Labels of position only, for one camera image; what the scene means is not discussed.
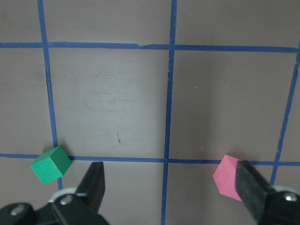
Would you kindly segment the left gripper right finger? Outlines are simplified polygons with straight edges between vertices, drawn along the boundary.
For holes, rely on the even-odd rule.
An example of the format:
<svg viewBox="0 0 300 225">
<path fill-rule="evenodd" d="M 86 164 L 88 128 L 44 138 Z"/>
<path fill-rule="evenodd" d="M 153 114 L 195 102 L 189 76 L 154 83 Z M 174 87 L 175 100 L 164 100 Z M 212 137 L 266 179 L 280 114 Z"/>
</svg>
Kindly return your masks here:
<svg viewBox="0 0 300 225">
<path fill-rule="evenodd" d="M 238 161 L 235 189 L 254 220 L 261 220 L 275 188 L 248 161 Z"/>
</svg>

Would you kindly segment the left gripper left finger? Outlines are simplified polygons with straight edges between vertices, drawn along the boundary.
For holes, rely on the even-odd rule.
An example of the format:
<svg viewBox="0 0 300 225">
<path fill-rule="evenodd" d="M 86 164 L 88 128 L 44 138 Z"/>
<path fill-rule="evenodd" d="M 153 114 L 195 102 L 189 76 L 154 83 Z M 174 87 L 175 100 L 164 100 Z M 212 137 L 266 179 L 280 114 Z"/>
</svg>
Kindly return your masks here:
<svg viewBox="0 0 300 225">
<path fill-rule="evenodd" d="M 92 162 L 75 194 L 95 213 L 98 213 L 105 194 L 103 162 Z"/>
</svg>

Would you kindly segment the green cube near left arm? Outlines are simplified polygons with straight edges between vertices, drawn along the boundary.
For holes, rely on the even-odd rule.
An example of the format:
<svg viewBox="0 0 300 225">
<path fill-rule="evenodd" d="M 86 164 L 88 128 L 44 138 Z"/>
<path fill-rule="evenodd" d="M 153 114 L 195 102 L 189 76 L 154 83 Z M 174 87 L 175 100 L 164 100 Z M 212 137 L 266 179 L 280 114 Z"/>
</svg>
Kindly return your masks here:
<svg viewBox="0 0 300 225">
<path fill-rule="evenodd" d="M 42 184 L 64 176 L 72 162 L 61 146 L 42 153 L 30 167 Z"/>
</svg>

